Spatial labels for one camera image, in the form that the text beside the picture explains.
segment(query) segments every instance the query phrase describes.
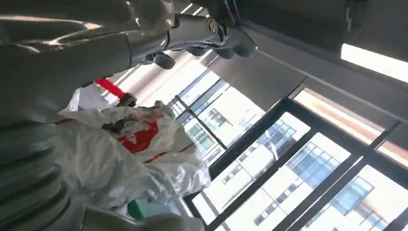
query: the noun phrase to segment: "red stripe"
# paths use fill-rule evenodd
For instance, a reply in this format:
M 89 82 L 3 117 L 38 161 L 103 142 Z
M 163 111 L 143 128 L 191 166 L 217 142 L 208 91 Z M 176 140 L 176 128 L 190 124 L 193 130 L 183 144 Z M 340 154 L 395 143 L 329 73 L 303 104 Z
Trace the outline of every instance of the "red stripe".
M 191 146 L 193 146 L 193 145 L 194 145 L 194 143 L 191 143 L 191 144 L 190 144 L 190 145 L 188 145 L 187 147 L 185 147 L 185 148 L 181 149 L 179 152 L 181 153 L 181 152 L 183 152 L 183 151 L 187 150 L 188 148 L 190 148 L 190 147 L 191 147 Z M 146 161 L 145 161 L 145 162 L 143 162 L 143 163 L 144 163 L 144 164 L 151 163 L 151 162 L 153 162 L 153 161 L 157 160 L 158 158 L 160 158 L 160 157 L 164 156 L 164 155 L 165 155 L 165 154 L 167 154 L 167 153 L 168 153 L 168 152 L 159 153 L 159 154 L 155 155 L 154 157 L 152 157 L 152 158 L 150 158 L 150 159 L 146 160 Z
M 101 85 L 103 88 L 108 90 L 108 92 L 112 93 L 119 99 L 122 99 L 125 96 L 125 93 L 120 88 L 118 88 L 113 83 L 111 83 L 111 81 L 105 78 L 97 79 L 95 80 L 95 82 Z

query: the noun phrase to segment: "white plastic bag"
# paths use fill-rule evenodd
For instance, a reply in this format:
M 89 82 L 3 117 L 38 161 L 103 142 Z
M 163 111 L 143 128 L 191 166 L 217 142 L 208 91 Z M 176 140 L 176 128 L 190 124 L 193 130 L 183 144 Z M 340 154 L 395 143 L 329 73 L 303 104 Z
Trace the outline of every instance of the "white plastic bag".
M 207 187 L 208 167 L 170 108 L 61 112 L 54 137 L 74 195 L 99 207 L 147 198 L 167 203 Z

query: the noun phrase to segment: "fluorescent light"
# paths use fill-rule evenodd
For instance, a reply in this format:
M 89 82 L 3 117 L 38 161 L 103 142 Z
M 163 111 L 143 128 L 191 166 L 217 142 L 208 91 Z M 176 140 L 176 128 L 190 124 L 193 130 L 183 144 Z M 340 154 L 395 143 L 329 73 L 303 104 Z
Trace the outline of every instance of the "fluorescent light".
M 408 63 L 362 48 L 343 44 L 341 58 L 408 83 Z
M 188 5 L 181 13 L 185 13 L 188 9 L 190 9 L 191 6 L 192 6 L 192 3 L 190 3 L 190 5 Z
M 202 9 L 203 9 L 202 7 L 198 8 L 198 10 L 196 10 L 192 15 L 198 14 L 198 12 L 200 12 Z

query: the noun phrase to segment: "building window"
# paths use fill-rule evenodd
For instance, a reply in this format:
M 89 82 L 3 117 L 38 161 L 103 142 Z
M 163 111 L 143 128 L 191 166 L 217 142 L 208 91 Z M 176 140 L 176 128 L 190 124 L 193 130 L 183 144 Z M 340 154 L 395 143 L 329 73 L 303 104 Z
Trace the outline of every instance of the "building window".
M 198 148 L 202 151 L 208 150 L 213 146 L 213 139 L 201 128 L 199 124 L 195 124 L 188 132 L 188 136 L 195 141 Z
M 338 160 L 310 142 L 286 165 L 315 189 L 339 164 Z
M 209 157 L 206 158 L 207 163 L 211 163 L 223 150 L 217 149 L 214 153 L 212 153 Z
M 241 165 L 236 166 L 223 180 L 223 184 L 227 184 L 228 181 L 230 181 L 235 175 L 238 174 L 238 172 L 242 169 Z
M 269 217 L 270 214 L 273 213 L 273 211 L 275 211 L 277 207 L 278 205 L 275 202 L 268 205 L 268 207 L 264 211 L 262 211 L 262 213 L 259 216 L 257 216 L 254 219 L 255 225 L 259 226 L 264 220 L 266 220 L 266 218 Z
M 211 109 L 208 112 L 208 119 L 210 121 L 210 124 L 214 125 L 214 128 L 219 128 L 225 123 L 231 124 L 215 108 Z
M 284 123 L 282 120 L 278 120 L 273 126 L 265 131 L 258 141 L 270 151 L 276 151 L 279 153 L 288 146 L 290 139 L 295 133 L 295 129 Z
M 331 201 L 331 205 L 341 214 L 347 215 L 358 204 L 360 204 L 374 187 L 362 179 L 357 177 Z
M 298 178 L 293 182 L 285 191 L 283 191 L 278 198 L 276 198 L 276 201 L 279 204 L 282 204 L 286 198 L 288 198 L 299 186 L 303 183 L 303 180 Z

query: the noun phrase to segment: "window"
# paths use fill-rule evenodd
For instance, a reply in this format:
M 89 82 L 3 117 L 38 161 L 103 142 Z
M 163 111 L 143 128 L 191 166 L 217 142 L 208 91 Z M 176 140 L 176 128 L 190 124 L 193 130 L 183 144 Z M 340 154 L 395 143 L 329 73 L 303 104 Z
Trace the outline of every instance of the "window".
M 408 190 L 364 167 L 302 230 L 382 231 L 407 207 Z
M 190 105 L 218 80 L 219 77 L 214 72 L 205 71 L 190 86 L 181 92 L 181 99 L 187 105 Z
M 187 135 L 194 141 L 201 151 L 207 151 L 215 144 L 213 138 L 210 137 L 198 123 L 187 131 Z
M 240 170 L 242 169 L 241 165 L 238 165 L 234 168 L 231 173 L 229 173 L 223 180 L 222 183 L 227 184 L 230 179 L 232 179 Z
M 248 110 L 256 112 L 257 115 L 247 122 L 251 125 L 265 114 L 242 93 L 233 87 L 228 87 L 198 117 L 227 147 L 230 147 L 246 132 L 246 128 L 240 125 L 240 121 Z
M 353 159 L 373 156 L 365 153 L 371 147 L 364 145 L 383 132 L 383 128 L 310 90 L 302 91 L 295 101 L 323 118 L 289 99 L 264 115 L 221 79 L 190 105 L 180 98 L 177 101 L 186 108 L 178 120 L 203 150 L 204 160 L 212 165 L 210 172 L 216 176 L 208 188 L 186 198 L 192 213 L 202 217 L 210 231 L 270 231 L 278 226 L 292 230 L 293 222 L 305 224 L 302 231 L 382 231 L 408 206 L 401 199 L 408 198 L 405 189 L 365 168 L 337 195 L 329 195 L 331 201 L 308 222 L 291 220 L 307 216 L 309 203 L 328 192 L 333 184 L 316 191 L 325 179 L 331 178 L 324 185 L 336 182 L 333 178 L 346 173 Z M 251 129 L 260 119 L 262 126 Z M 332 174 L 340 165 L 340 174 Z M 313 201 L 305 200 L 312 192 L 309 199 Z
M 384 132 L 384 128 L 310 89 L 301 91 L 294 100 L 365 144 Z
M 333 141 L 320 133 L 316 134 L 287 164 L 281 167 L 235 211 L 225 221 L 225 224 L 233 231 L 242 230 L 242 227 L 248 229 L 263 227 L 262 230 L 274 229 L 349 155 L 349 152 Z M 337 162 L 334 162 L 332 167 L 325 167 L 329 165 L 328 162 L 332 158 L 336 158 Z M 276 205 L 276 207 L 273 209 L 269 206 L 265 208 L 265 204 L 272 205 L 272 207 Z
M 331 203 L 341 214 L 347 215 L 363 201 L 371 192 L 373 186 L 361 177 L 348 184 Z
M 315 189 L 339 164 L 336 158 L 310 142 L 286 165 Z
M 287 144 L 289 147 L 310 129 L 309 126 L 289 113 L 284 113 L 271 128 L 280 127 L 283 124 L 286 124 L 288 127 L 296 128 L 296 132 L 288 138 L 293 141 Z M 197 205 L 197 209 L 207 224 L 211 223 L 217 217 L 217 214 L 222 213 L 235 198 L 241 195 L 242 192 L 261 176 L 266 169 L 275 163 L 279 157 L 284 155 L 283 149 L 277 152 L 274 143 L 267 143 L 271 137 L 273 137 L 273 134 L 269 135 L 267 139 L 264 139 L 263 135 L 258 138 L 233 164 L 228 166 L 213 180 L 209 188 L 203 190 L 201 196 L 197 197 L 197 199 L 193 199 L 193 203 Z M 208 198 L 208 205 L 200 203 L 203 194 L 204 197 Z M 259 215 L 254 214 L 254 212 L 249 214 L 253 216 L 253 218 Z
M 209 111 L 208 117 L 206 118 L 206 121 L 209 121 L 208 122 L 209 127 L 211 127 L 213 130 L 218 129 L 219 127 L 221 127 L 225 123 L 229 124 L 230 126 L 232 125 L 215 108 L 213 108 L 213 109 L 211 109 Z
M 266 218 L 268 218 L 269 215 L 275 211 L 275 209 L 278 207 L 278 205 L 273 202 L 271 203 L 259 216 L 257 216 L 254 219 L 255 225 L 259 226 Z
M 377 151 L 403 168 L 408 169 L 408 151 L 406 149 L 386 141 Z

